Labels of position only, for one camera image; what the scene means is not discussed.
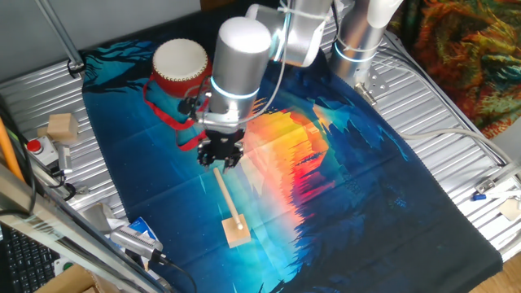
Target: blue cloth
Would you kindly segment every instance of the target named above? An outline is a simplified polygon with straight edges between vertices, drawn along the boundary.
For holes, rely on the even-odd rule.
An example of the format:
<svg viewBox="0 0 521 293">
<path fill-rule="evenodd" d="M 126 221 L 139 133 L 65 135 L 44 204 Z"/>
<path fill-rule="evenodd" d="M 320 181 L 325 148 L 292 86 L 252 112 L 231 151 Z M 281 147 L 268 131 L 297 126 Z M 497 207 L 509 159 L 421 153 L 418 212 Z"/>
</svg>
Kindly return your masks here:
<svg viewBox="0 0 521 293">
<path fill-rule="evenodd" d="M 499 253 L 322 53 L 310 68 L 289 67 L 274 104 L 248 124 L 246 154 L 225 183 L 252 240 L 228 248 L 221 221 L 230 212 L 215 177 L 195 150 L 176 148 L 201 129 L 176 138 L 141 88 L 162 42 L 187 37 L 211 55 L 220 23 L 245 7 L 84 53 L 85 105 L 129 219 L 147 221 L 200 292 L 468 292 L 499 271 Z M 279 69 L 269 66 L 259 97 Z M 182 118 L 156 85 L 148 98 Z M 179 272 L 153 269 L 191 292 Z"/>
</svg>

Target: wooden stick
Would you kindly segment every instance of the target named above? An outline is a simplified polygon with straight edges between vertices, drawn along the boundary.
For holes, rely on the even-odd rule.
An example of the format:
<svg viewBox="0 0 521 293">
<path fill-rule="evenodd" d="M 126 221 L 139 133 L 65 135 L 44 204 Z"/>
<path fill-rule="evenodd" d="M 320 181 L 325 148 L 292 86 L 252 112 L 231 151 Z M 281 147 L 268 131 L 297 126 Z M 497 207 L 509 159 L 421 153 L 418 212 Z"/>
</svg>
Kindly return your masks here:
<svg viewBox="0 0 521 293">
<path fill-rule="evenodd" d="M 235 223 L 237 224 L 237 228 L 239 228 L 239 230 L 242 230 L 243 224 L 241 223 L 239 214 L 237 213 L 237 209 L 235 208 L 234 201 L 231 199 L 230 193 L 228 192 L 228 189 L 226 188 L 225 182 L 222 180 L 221 172 L 219 172 L 218 168 L 214 168 L 213 174 L 215 175 L 215 178 L 217 179 L 217 183 L 219 183 L 219 187 L 221 188 L 222 195 L 224 195 L 224 197 L 225 197 L 226 204 L 228 204 L 228 208 L 230 209 L 231 216 L 234 218 Z"/>
</svg>

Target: colorful blanket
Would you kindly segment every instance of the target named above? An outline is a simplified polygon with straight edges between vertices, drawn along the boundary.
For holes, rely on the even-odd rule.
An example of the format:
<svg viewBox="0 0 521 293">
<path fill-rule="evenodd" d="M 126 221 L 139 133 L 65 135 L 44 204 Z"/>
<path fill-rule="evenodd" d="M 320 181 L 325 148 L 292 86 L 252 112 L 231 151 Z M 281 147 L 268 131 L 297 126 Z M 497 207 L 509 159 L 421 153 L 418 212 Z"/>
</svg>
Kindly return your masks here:
<svg viewBox="0 0 521 293">
<path fill-rule="evenodd" d="M 129 219 L 139 216 L 199 292 L 468 292 L 501 256 L 458 211 L 421 160 L 324 54 L 288 67 L 268 112 L 247 125 L 245 156 L 224 180 L 252 240 L 230 249 L 231 217 L 197 151 L 142 100 L 151 55 L 186 37 L 213 54 L 217 30 L 247 5 L 198 14 L 84 53 L 85 106 Z M 271 95 L 271 64 L 257 105 Z M 178 120 L 179 101 L 152 83 L 147 98 Z M 181 292 L 174 269 L 152 268 Z"/>
<path fill-rule="evenodd" d="M 521 6 L 405 0 L 389 28 L 487 138 L 521 116 Z"/>
</svg>

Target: red emergency stop button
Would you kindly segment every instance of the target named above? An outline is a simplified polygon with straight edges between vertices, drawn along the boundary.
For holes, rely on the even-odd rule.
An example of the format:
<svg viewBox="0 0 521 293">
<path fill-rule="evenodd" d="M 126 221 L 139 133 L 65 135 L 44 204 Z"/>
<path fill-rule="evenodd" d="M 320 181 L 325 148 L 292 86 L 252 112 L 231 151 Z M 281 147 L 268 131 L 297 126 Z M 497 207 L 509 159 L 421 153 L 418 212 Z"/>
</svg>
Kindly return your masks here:
<svg viewBox="0 0 521 293">
<path fill-rule="evenodd" d="M 33 153 L 38 153 L 42 150 L 42 144 L 37 139 L 27 142 L 27 149 Z"/>
</svg>

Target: gray wall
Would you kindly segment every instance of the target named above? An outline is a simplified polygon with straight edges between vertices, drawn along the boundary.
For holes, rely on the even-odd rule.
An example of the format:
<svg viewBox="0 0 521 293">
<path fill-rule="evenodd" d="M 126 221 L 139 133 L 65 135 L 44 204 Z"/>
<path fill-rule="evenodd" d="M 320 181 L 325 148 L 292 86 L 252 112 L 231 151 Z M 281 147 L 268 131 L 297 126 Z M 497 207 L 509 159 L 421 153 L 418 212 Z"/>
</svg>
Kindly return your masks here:
<svg viewBox="0 0 521 293">
<path fill-rule="evenodd" d="M 50 0 L 78 49 L 200 10 L 199 0 Z M 67 55 L 34 0 L 0 0 L 0 81 Z"/>
</svg>

